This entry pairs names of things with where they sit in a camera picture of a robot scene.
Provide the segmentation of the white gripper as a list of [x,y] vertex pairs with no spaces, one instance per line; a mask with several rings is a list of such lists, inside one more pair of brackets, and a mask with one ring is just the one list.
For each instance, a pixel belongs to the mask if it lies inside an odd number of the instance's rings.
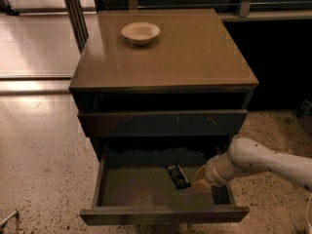
[[207,182],[210,186],[221,187],[227,183],[227,180],[223,178],[216,168],[217,156],[210,159],[206,165],[203,165],[193,175],[191,179],[192,184]]

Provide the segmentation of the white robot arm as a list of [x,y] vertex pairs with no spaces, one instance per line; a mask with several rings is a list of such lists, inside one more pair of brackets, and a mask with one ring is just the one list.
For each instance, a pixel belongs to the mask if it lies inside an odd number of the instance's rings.
[[193,184],[222,187],[238,178],[270,172],[309,192],[312,159],[272,150],[250,138],[234,138],[226,152],[209,159],[194,175]]

